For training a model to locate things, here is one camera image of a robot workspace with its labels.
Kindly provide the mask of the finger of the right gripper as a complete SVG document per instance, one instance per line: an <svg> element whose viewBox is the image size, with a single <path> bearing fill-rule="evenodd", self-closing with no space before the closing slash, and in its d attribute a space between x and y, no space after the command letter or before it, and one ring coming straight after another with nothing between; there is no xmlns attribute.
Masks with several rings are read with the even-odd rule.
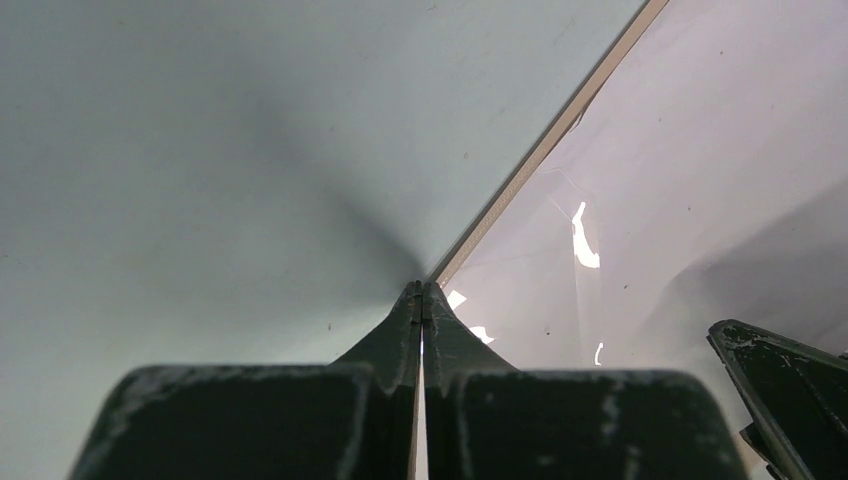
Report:
<svg viewBox="0 0 848 480"><path fill-rule="evenodd" d="M776 479L847 477L847 356L835 356L737 320L707 340L752 423L741 438Z"/></svg>

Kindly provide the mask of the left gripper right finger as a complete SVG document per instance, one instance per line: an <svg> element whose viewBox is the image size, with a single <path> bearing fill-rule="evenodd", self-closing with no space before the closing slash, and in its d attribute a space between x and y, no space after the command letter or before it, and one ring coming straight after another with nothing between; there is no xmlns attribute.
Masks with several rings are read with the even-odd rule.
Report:
<svg viewBox="0 0 848 480"><path fill-rule="evenodd" d="M520 370L422 292L433 479L743 479L717 402L673 370Z"/></svg>

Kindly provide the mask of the tan cardboard folder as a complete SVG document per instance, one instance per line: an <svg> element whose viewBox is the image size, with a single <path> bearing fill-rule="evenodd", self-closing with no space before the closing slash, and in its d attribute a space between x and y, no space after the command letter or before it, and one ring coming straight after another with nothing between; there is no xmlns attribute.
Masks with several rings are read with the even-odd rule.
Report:
<svg viewBox="0 0 848 480"><path fill-rule="evenodd" d="M445 286L456 275L533 173L562 138L579 123L613 72L667 5L667 0L643 2L532 147L491 196L485 207L430 273L428 276L430 282Z"/></svg>

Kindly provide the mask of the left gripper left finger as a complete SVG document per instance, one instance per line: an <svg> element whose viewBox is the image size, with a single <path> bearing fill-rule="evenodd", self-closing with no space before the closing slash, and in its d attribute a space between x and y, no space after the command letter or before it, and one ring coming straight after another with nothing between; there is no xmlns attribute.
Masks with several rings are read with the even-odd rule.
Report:
<svg viewBox="0 0 848 480"><path fill-rule="evenodd" d="M177 364L128 372L74 479L411 479L422 285L327 365Z"/></svg>

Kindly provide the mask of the white paper sheet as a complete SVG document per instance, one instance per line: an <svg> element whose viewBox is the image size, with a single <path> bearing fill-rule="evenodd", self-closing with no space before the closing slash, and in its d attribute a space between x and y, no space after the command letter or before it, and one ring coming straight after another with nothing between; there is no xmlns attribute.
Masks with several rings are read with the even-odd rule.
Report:
<svg viewBox="0 0 848 480"><path fill-rule="evenodd" d="M522 369L697 376L707 332L847 348L847 5L672 1L446 284Z"/></svg>

